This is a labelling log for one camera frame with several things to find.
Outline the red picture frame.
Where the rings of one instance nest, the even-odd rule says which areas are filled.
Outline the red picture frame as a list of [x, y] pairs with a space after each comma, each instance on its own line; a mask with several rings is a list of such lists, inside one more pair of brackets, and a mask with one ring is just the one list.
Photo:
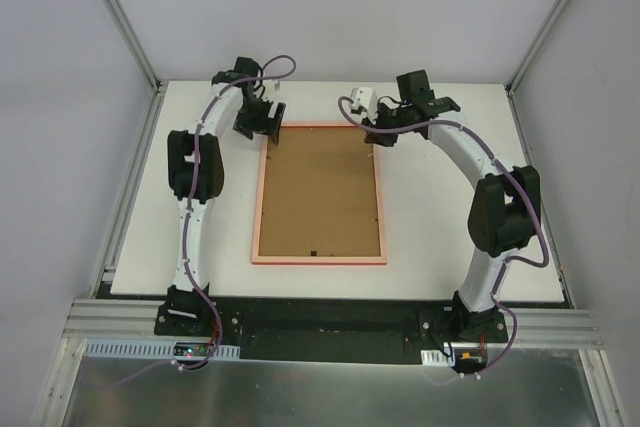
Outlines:
[[260, 154], [255, 265], [384, 266], [378, 148], [338, 123], [289, 123]]

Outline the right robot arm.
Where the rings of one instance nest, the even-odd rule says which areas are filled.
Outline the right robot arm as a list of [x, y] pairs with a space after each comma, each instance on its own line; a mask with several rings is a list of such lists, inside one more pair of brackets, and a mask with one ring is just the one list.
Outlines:
[[361, 115], [369, 144], [392, 147], [404, 133], [417, 133], [455, 164], [474, 189], [467, 229], [474, 252], [441, 322], [443, 338], [477, 342], [501, 320], [498, 293], [510, 264], [532, 237], [541, 237], [540, 176], [531, 165], [503, 161], [469, 126], [461, 107], [438, 97], [425, 71], [396, 79], [396, 99], [370, 88], [353, 90], [350, 110]]

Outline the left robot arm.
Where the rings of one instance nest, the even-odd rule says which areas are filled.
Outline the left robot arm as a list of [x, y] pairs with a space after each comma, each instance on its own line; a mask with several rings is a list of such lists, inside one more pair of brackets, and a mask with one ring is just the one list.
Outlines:
[[221, 333], [222, 322], [204, 273], [208, 218], [225, 181], [221, 137], [231, 127], [249, 140], [261, 135], [278, 144], [286, 105], [265, 98], [266, 83], [290, 76], [296, 67], [294, 59], [284, 54], [265, 64], [237, 58], [232, 68], [212, 78], [206, 105], [193, 126], [169, 132], [168, 184], [178, 205], [178, 258], [172, 284], [157, 311], [155, 334]]

